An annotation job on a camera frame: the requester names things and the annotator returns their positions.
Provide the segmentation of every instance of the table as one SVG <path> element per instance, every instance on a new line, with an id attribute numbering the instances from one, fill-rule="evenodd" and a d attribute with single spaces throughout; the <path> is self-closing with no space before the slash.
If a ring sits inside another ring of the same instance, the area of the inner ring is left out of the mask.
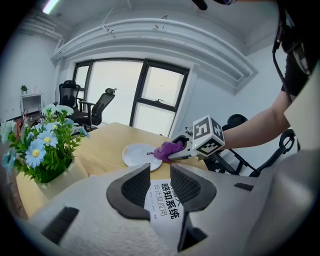
<path id="1" fill-rule="evenodd" d="M 170 141 L 170 139 L 115 122 L 91 131 L 90 138 L 82 139 L 74 155 L 80 160 L 88 174 L 101 175 L 126 167 L 122 161 L 122 151 L 127 145 L 146 143 L 159 147 L 165 141 Z M 198 161 L 196 157 L 176 160 L 173 163 L 207 170 L 205 163 Z M 170 179 L 170 164 L 163 162 L 157 170 L 151 172 L 150 178 L 152 180 Z M 17 175 L 16 182 L 24 209 L 30 218 L 48 201 L 35 182 L 29 180 L 23 173 Z"/>

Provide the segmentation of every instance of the paper plate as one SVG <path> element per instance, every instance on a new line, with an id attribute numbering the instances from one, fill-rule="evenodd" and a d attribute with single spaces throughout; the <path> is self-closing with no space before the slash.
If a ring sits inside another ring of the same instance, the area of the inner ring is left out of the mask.
<path id="1" fill-rule="evenodd" d="M 147 154 L 148 152 L 154 152 L 155 147 L 148 144 L 130 144 L 122 151 L 122 160 L 126 166 L 137 166 L 143 164 L 150 164 L 150 171 L 154 171 L 162 164 L 162 160 L 156 159 L 153 154 Z"/>

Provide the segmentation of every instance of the black office chair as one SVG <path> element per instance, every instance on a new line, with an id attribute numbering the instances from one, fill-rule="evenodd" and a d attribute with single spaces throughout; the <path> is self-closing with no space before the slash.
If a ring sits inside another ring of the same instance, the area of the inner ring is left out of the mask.
<path id="1" fill-rule="evenodd" d="M 75 112 L 78 112 L 77 97 L 80 90 L 80 85 L 76 84 L 75 81 L 67 80 L 59 85 L 60 92 L 60 105 L 68 106 Z"/>
<path id="2" fill-rule="evenodd" d="M 228 130 L 233 127 L 239 126 L 246 122 L 247 119 L 240 115 L 240 114 L 234 114 L 228 119 L 228 124 L 224 125 L 222 127 L 222 130 Z M 209 171 L 215 171 L 219 173 L 225 173 L 228 172 L 232 175 L 239 175 L 241 169 L 243 166 L 249 167 L 253 170 L 253 172 L 250 174 L 250 177 L 258 177 L 261 173 L 261 171 L 267 167 L 272 166 L 275 161 L 282 155 L 287 153 L 291 150 L 295 142 L 295 133 L 292 129 L 288 129 L 284 133 L 282 133 L 279 141 L 279 148 L 274 152 L 274 154 L 260 167 L 255 169 L 252 167 L 246 160 L 244 160 L 238 153 L 236 153 L 234 150 L 229 149 L 230 152 L 234 154 L 234 156 L 239 160 L 239 164 L 236 169 L 234 169 L 229 163 L 227 163 L 221 156 L 220 153 L 223 150 L 217 151 L 213 156 L 209 159 L 205 159 L 204 163 L 206 164 Z"/>
<path id="3" fill-rule="evenodd" d="M 77 100 L 79 100 L 80 104 L 80 111 L 74 112 L 71 115 L 71 119 L 78 123 L 80 126 L 84 125 L 85 129 L 88 130 L 88 126 L 90 127 L 90 130 L 92 131 L 92 125 L 99 125 L 102 122 L 102 112 L 104 109 L 109 105 L 109 103 L 114 99 L 115 97 L 115 91 L 117 89 L 108 88 L 105 90 L 105 93 L 103 93 L 99 100 L 96 102 L 96 104 L 86 102 L 83 98 L 76 97 Z M 87 112 L 83 112 L 83 104 L 85 104 L 88 108 Z"/>

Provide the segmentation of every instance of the window frame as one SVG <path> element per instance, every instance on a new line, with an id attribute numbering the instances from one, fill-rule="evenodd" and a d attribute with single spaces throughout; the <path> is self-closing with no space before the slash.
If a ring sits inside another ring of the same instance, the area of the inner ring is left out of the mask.
<path id="1" fill-rule="evenodd" d="M 171 105 L 167 105 L 164 103 L 161 103 L 160 101 L 156 101 L 156 100 L 150 100 L 150 99 L 146 99 L 142 97 L 142 93 L 144 90 L 144 86 L 145 86 L 145 82 L 146 82 L 146 78 L 147 78 L 147 74 L 148 74 L 148 70 L 149 68 L 158 68 L 158 69 L 163 69 L 163 70 L 168 70 L 168 71 L 172 71 L 178 74 L 183 75 L 183 80 L 182 80 L 182 84 L 180 87 L 180 91 L 178 94 L 178 97 L 176 99 L 176 103 L 175 106 L 171 106 Z M 179 67 L 176 65 L 172 65 L 172 64 L 168 64 L 168 63 L 164 63 L 161 61 L 156 61 L 156 60 L 151 60 L 151 59 L 144 59 L 142 68 L 141 68 L 141 72 L 140 72 L 140 76 L 138 79 L 138 83 L 136 86 L 136 90 L 135 90 L 135 95 L 133 98 L 133 104 L 132 104 L 132 111 L 131 111 L 131 117 L 130 117 L 130 123 L 129 125 L 132 127 L 135 121 L 135 114 L 136 114 L 136 108 L 137 108 L 137 104 L 138 103 L 142 103 L 145 105 L 149 105 L 149 106 L 153 106 L 159 109 L 164 109 L 164 110 L 168 110 L 174 113 L 177 113 L 179 105 L 180 105 L 180 101 L 182 98 L 182 94 L 184 92 L 185 86 L 186 86 L 186 82 L 188 79 L 188 74 L 189 74 L 189 69 L 183 68 L 183 67 Z"/>
<path id="2" fill-rule="evenodd" d="M 178 111 L 178 108 L 179 108 L 179 105 L 180 105 L 180 102 L 181 102 L 181 98 L 182 98 L 184 89 L 186 87 L 186 83 L 187 83 L 187 79 L 188 79 L 188 75 L 189 75 L 189 71 L 190 71 L 189 69 L 184 68 L 184 67 L 180 67 L 180 66 L 176 66 L 176 65 L 173 65 L 173 64 L 165 63 L 165 62 L 162 62 L 162 61 L 148 59 L 148 58 L 112 57 L 112 58 L 91 59 L 91 60 L 78 62 L 78 63 L 75 64 L 75 67 L 74 67 L 74 72 L 73 72 L 73 77 L 72 77 L 73 81 L 76 81 L 78 68 L 88 66 L 88 71 L 87 71 L 87 74 L 86 74 L 86 77 L 85 77 L 84 88 L 81 87 L 80 90 L 79 90 L 80 92 L 84 92 L 83 98 L 84 98 L 85 101 L 87 100 L 87 96 L 88 96 L 88 89 L 89 89 L 89 84 L 90 84 L 90 78 L 91 78 L 91 74 L 92 74 L 93 65 L 94 65 L 95 62 L 103 62 L 103 61 L 136 61 L 136 62 L 143 62 L 142 68 L 141 68 L 141 72 L 140 72 L 140 75 L 139 75 L 139 78 L 138 78 L 138 82 L 137 82 L 137 85 L 136 85 L 134 98 L 133 98 L 133 104 L 132 104 L 132 109 L 131 109 L 129 126 L 132 127 L 133 124 L 134 124 L 136 108 L 137 108 L 137 104 L 138 103 L 174 112 L 175 114 L 174 114 L 173 121 L 175 120 L 176 113 Z M 151 67 L 152 68 L 163 69 L 163 70 L 168 70 L 168 71 L 172 71 L 172 72 L 175 72 L 175 73 L 183 75 L 182 84 L 181 84 L 181 87 L 180 87 L 180 91 L 178 93 L 178 97 L 177 97 L 175 106 L 168 105 L 168 104 L 165 104 L 165 103 L 161 103 L 160 101 L 150 100 L 150 99 L 146 99 L 146 98 L 142 97 L 142 93 L 143 93 L 143 89 L 144 89 L 144 86 L 145 86 L 148 70 Z M 172 129 L 173 123 L 174 122 L 172 122 L 172 124 L 171 124 L 169 133 L 170 133 L 170 131 Z"/>

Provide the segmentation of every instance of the potted plant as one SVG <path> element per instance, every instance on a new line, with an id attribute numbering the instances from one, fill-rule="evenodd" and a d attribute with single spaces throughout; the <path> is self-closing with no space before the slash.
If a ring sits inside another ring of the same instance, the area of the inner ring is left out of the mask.
<path id="1" fill-rule="evenodd" d="M 82 138 L 89 137 L 89 134 L 66 117 L 73 112 L 70 107 L 50 104 L 42 110 L 44 119 L 41 123 L 29 127 L 26 120 L 19 134 L 14 121 L 3 122 L 0 126 L 2 143 L 9 142 L 3 167 L 8 171 L 15 167 L 18 172 L 29 176 L 47 199 L 88 177 L 73 152 Z M 72 139 L 76 131 L 79 131 L 79 136 Z"/>
<path id="2" fill-rule="evenodd" d="M 22 85 L 21 86 L 21 93 L 22 94 L 27 94 L 27 92 L 28 92 L 28 88 L 25 85 Z"/>

